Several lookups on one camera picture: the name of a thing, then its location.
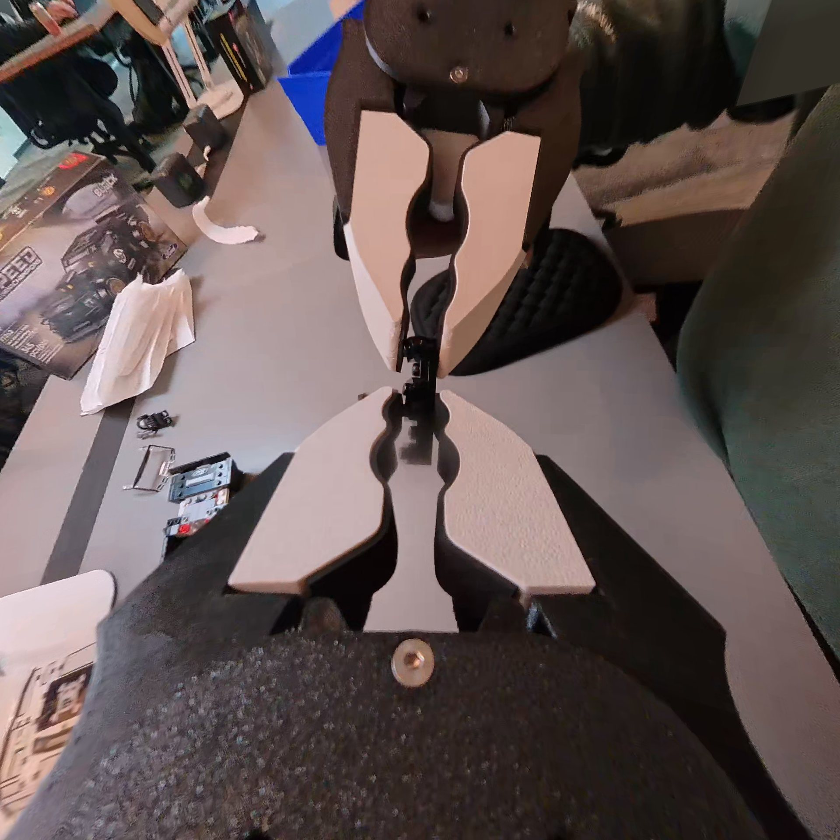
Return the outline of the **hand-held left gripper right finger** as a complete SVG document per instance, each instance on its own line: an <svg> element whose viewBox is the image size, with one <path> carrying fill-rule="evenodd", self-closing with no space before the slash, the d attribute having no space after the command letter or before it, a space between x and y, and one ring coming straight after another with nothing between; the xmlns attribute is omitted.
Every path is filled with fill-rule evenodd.
<svg viewBox="0 0 840 840"><path fill-rule="evenodd" d="M457 461L443 494L448 541L528 599L592 593L593 574L532 448L455 392L439 396Z"/></svg>

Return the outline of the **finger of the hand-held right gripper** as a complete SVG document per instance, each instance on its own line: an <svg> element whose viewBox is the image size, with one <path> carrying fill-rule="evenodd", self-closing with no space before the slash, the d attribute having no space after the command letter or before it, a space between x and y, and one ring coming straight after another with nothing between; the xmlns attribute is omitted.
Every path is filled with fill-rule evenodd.
<svg viewBox="0 0 840 840"><path fill-rule="evenodd" d="M451 265L438 374L450 375L487 330L525 258L523 247L540 138L507 131L471 147L457 197L466 228Z"/></svg>
<svg viewBox="0 0 840 840"><path fill-rule="evenodd" d="M430 176L425 138L393 112L362 111L354 168L354 283L374 346L402 367L406 283L413 274L408 220Z"/></svg>

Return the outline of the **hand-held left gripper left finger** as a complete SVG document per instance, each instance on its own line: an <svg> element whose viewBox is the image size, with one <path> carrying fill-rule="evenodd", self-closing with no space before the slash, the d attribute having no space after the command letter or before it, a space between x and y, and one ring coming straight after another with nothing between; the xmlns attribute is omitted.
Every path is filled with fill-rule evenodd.
<svg viewBox="0 0 840 840"><path fill-rule="evenodd" d="M302 441L228 577L233 590L304 595L372 546L390 510L399 403L394 389L382 387Z"/></svg>

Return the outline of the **black lego car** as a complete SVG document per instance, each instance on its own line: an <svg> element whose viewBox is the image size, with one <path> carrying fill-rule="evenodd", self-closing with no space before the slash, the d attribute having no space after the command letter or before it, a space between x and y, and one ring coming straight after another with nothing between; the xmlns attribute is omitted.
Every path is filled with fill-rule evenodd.
<svg viewBox="0 0 840 840"><path fill-rule="evenodd" d="M168 501L177 513L164 529L161 561L218 515L244 484L244 474L226 451L169 469Z"/></svg>

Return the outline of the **black long lego plate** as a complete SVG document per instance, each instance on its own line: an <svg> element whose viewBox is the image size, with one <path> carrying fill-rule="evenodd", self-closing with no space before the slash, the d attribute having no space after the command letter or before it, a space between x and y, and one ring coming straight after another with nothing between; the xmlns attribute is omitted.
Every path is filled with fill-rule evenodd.
<svg viewBox="0 0 840 840"><path fill-rule="evenodd" d="M438 346L434 339L412 336L402 343L411 375L402 390L400 459L411 466L432 463L437 401Z"/></svg>

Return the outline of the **sticker sheet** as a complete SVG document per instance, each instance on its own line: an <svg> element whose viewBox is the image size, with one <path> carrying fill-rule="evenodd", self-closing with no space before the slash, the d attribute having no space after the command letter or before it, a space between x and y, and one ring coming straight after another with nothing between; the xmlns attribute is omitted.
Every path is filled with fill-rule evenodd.
<svg viewBox="0 0 840 840"><path fill-rule="evenodd" d="M95 644L27 669L10 685L2 714L1 818L5 836L55 766L80 719Z"/></svg>

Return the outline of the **clear lego windshield piece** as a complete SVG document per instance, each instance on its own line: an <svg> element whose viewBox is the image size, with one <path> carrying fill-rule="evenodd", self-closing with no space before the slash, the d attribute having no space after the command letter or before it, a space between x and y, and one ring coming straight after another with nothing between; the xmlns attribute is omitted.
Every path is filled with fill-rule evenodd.
<svg viewBox="0 0 840 840"><path fill-rule="evenodd" d="M133 481L122 489L156 493L163 489L175 463L175 449L149 444L141 449L141 462Z"/></svg>

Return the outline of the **lego set box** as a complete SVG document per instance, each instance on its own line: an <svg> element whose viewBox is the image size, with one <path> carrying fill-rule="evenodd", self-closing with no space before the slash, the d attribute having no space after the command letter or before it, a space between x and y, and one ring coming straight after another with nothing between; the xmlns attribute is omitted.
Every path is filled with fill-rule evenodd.
<svg viewBox="0 0 840 840"><path fill-rule="evenodd" d="M186 251L105 158L69 152L2 211L2 351L73 378L118 294L161 281Z"/></svg>

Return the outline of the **blue plastic bin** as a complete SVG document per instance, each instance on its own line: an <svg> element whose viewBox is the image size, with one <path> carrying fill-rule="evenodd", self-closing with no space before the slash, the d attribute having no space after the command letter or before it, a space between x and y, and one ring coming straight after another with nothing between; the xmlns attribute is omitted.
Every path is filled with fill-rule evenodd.
<svg viewBox="0 0 840 840"><path fill-rule="evenodd" d="M325 146L324 109L345 18L361 19L363 2L290 2L278 18L286 63L280 85L315 144Z"/></svg>

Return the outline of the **black object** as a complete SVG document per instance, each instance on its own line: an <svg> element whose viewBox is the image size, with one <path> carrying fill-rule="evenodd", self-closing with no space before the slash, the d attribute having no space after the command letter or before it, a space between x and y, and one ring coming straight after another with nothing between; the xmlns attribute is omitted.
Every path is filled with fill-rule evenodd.
<svg viewBox="0 0 840 840"><path fill-rule="evenodd" d="M206 104L187 114L183 129L189 148L165 156L152 174L154 188L178 209L213 194L233 143L231 132Z"/></svg>

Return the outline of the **small dark box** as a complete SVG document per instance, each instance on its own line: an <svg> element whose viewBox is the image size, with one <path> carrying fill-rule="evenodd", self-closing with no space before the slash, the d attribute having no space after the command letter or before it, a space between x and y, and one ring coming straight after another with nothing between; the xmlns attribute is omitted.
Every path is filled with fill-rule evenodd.
<svg viewBox="0 0 840 840"><path fill-rule="evenodd" d="M273 78L277 48L257 1L218 2L205 29L246 98Z"/></svg>

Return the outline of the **white booklet stand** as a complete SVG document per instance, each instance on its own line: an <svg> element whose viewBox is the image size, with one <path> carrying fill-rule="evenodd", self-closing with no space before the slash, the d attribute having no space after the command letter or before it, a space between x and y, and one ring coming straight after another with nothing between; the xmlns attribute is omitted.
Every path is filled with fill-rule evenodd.
<svg viewBox="0 0 840 840"><path fill-rule="evenodd" d="M212 79L190 20L191 12L198 5L197 1L109 1L108 4L146 41L161 47L185 105L190 110L207 106L217 119L225 119L242 108L245 96L236 80L216 83ZM178 28L183 29L199 70L203 84L203 93L199 98L194 95L172 46L172 34Z"/></svg>
<svg viewBox="0 0 840 840"><path fill-rule="evenodd" d="M2 681L94 644L117 585L94 570L1 599Z"/></svg>

